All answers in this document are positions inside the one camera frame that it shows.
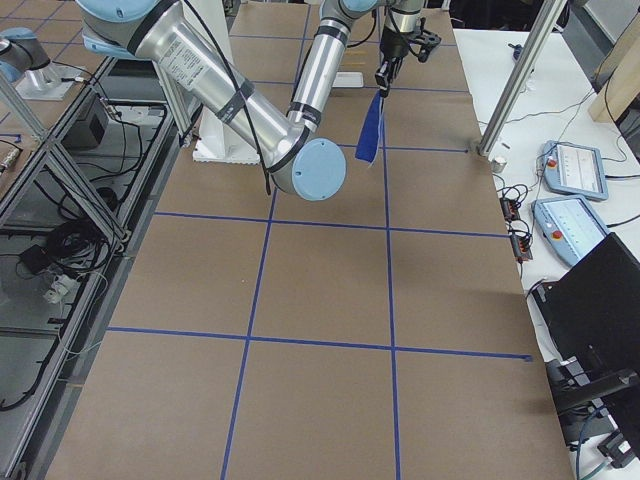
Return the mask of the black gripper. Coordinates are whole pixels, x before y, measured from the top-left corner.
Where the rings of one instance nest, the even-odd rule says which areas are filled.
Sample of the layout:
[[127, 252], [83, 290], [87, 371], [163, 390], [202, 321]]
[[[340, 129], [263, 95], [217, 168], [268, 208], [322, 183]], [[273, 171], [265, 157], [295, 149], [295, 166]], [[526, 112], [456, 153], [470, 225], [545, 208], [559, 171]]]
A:
[[406, 34], [395, 30], [384, 30], [380, 43], [383, 55], [381, 65], [375, 73], [382, 97], [387, 98], [405, 57], [409, 54], [409, 40]]

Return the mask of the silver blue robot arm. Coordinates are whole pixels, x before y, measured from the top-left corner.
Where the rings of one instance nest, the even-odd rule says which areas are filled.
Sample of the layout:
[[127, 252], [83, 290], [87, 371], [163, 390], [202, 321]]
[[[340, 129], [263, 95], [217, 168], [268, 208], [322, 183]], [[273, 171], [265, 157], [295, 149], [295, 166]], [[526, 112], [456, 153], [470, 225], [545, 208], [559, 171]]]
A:
[[85, 31], [141, 60], [151, 60], [254, 147], [265, 176], [282, 191], [321, 201], [346, 176], [342, 150], [317, 138], [322, 112], [347, 49], [353, 24], [385, 8], [378, 85], [388, 90], [413, 44], [422, 44], [420, 1], [325, 1], [309, 54], [286, 113], [233, 66], [212, 34], [200, 35], [179, 1], [81, 1]]

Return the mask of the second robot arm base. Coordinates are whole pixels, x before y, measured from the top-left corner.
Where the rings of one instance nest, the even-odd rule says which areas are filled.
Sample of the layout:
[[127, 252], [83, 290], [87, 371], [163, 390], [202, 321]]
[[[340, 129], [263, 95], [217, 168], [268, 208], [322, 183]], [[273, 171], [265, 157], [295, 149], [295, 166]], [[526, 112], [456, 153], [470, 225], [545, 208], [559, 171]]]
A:
[[1, 32], [1, 73], [25, 100], [62, 101], [71, 88], [35, 33], [26, 27]]

